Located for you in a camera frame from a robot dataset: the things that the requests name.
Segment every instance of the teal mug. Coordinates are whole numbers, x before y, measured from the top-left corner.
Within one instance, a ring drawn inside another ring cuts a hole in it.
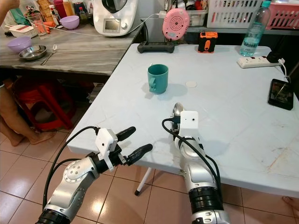
[[[168,84],[168,67],[163,64],[154,64],[148,68],[149,91],[163,93]]]

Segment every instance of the gray countertop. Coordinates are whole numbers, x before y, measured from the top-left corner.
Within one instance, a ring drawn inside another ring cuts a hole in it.
[[[110,76],[142,26],[123,37],[103,37],[79,35],[74,33],[51,30],[48,38],[40,40],[32,38],[32,45],[45,45],[47,55],[57,44],[57,52],[45,65],[40,65],[46,57],[32,62],[19,59],[6,45],[14,37],[0,36],[0,69],[26,69],[40,71],[58,71]],[[100,35],[91,25],[80,25],[72,32]]]

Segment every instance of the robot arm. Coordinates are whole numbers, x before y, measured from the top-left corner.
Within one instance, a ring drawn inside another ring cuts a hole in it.
[[[88,187],[99,177],[100,173],[108,169],[113,170],[114,166],[120,164],[130,166],[152,150],[153,146],[147,144],[128,157],[121,154],[121,148],[117,142],[126,139],[135,130],[135,127],[130,127],[114,134],[112,130],[100,129],[96,138],[99,153],[91,153],[65,168],[62,181],[55,189],[36,224],[69,224],[81,207]]]
[[[183,106],[177,103],[172,118],[166,120],[172,121],[170,133],[174,135],[175,146],[180,151],[181,172],[192,208],[192,224],[230,224],[223,209],[220,182],[217,183],[215,178],[217,175],[202,159],[206,153],[199,142],[198,113],[184,111]]]

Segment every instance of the bare foot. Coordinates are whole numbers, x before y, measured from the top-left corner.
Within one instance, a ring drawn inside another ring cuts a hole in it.
[[[12,146],[17,146],[23,140],[23,138],[25,138],[23,135],[16,134],[12,139],[9,140]]]
[[[282,200],[284,200],[287,204],[292,206],[294,209],[299,211],[299,198],[294,198],[294,197],[282,197]]]
[[[46,141],[50,138],[52,138],[56,132],[42,132],[37,134],[36,139],[29,139],[31,145],[36,145],[38,143],[41,143],[43,141]]]

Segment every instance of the red stool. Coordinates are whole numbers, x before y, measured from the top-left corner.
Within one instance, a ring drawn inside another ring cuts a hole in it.
[[[21,77],[14,82],[12,91],[36,129],[51,130],[61,126],[71,129],[73,127],[71,118],[76,112],[74,101],[57,80],[36,80]],[[67,113],[59,104],[62,101],[67,101],[71,105]],[[29,109],[27,104],[34,105]],[[35,117],[42,108],[52,111],[57,119],[47,123],[38,123]]]

